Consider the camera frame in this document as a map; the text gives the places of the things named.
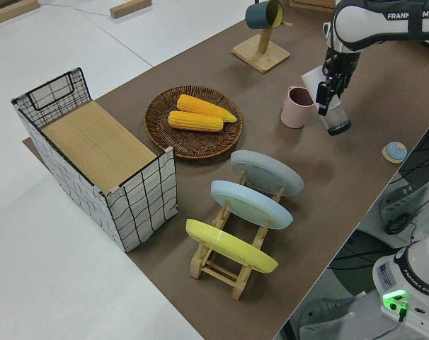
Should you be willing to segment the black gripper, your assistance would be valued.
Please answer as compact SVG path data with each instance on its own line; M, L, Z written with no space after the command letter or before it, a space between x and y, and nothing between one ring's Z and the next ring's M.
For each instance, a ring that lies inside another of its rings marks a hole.
M353 72L358 65L359 52L341 53L329 47L324 61L324 75L333 78L333 85L337 97L341 97L348 87ZM331 84L326 81L319 82L316 92L316 102L319 105L318 114L326 116L328 106L333 97Z

